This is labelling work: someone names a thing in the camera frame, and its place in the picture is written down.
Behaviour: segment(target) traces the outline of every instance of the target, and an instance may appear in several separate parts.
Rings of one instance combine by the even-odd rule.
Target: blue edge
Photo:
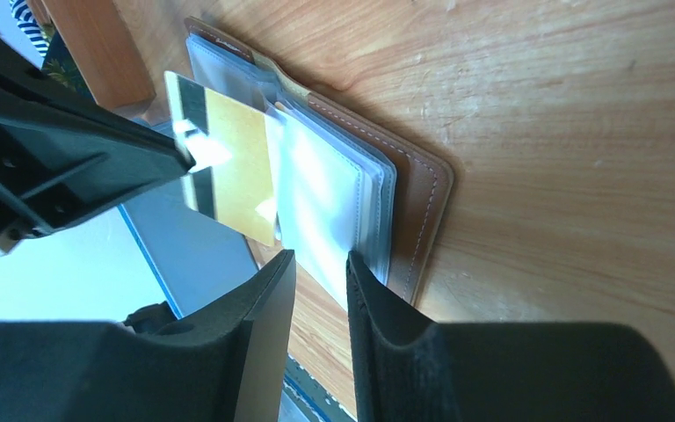
[[[135,240],[135,244],[138,245],[138,249],[141,251],[143,258],[146,259],[146,264],[149,265],[151,272],[154,274],[154,277],[156,277],[156,282],[158,282],[159,287],[162,288],[164,296],[167,298],[167,303],[170,304],[170,308],[172,309],[172,312],[174,312],[175,317],[177,318],[183,317],[182,311],[180,311],[179,307],[172,298],[172,295],[169,289],[167,288],[166,283],[164,283],[162,279],[162,274],[160,274],[158,268],[156,268],[156,264],[154,264],[154,260],[151,258],[149,250],[146,249],[146,246],[143,244],[143,241],[141,240],[141,236],[138,234],[138,231],[136,231],[135,226],[133,225],[133,221],[131,221],[130,215],[127,213],[125,205],[123,204],[118,205],[118,210],[120,211],[120,216],[123,217],[123,221],[126,222],[128,230],[130,231],[131,236],[133,236],[133,239]],[[290,376],[285,375],[284,383],[287,384],[288,387],[294,389],[294,391],[296,391],[299,394],[299,398],[303,402],[305,402],[308,405],[308,407],[312,409],[312,411],[316,413],[316,415],[319,418],[321,418],[326,422],[330,422],[330,419],[327,417],[327,415],[325,415],[322,409],[320,409],[319,406],[316,405],[314,400],[312,400],[312,398],[309,397],[308,394],[303,389],[301,389],[301,387],[296,381],[291,379]]]

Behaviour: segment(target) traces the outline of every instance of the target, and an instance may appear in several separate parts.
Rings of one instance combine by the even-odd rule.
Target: blue and white striped cloth
[[[33,16],[33,12],[27,6],[26,0],[9,0],[11,6],[11,15],[17,20],[17,26],[30,39],[30,42],[37,48],[38,53],[45,57],[48,43],[45,40],[40,26]]]

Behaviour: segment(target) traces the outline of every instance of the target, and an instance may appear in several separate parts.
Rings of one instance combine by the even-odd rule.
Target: brown leather wallet
[[[405,301],[413,303],[454,182],[451,166],[438,156],[297,83],[273,59],[224,31],[196,18],[185,19],[185,25],[189,33],[260,68],[273,71],[291,95],[337,126],[373,145],[394,163],[397,184],[387,286]]]

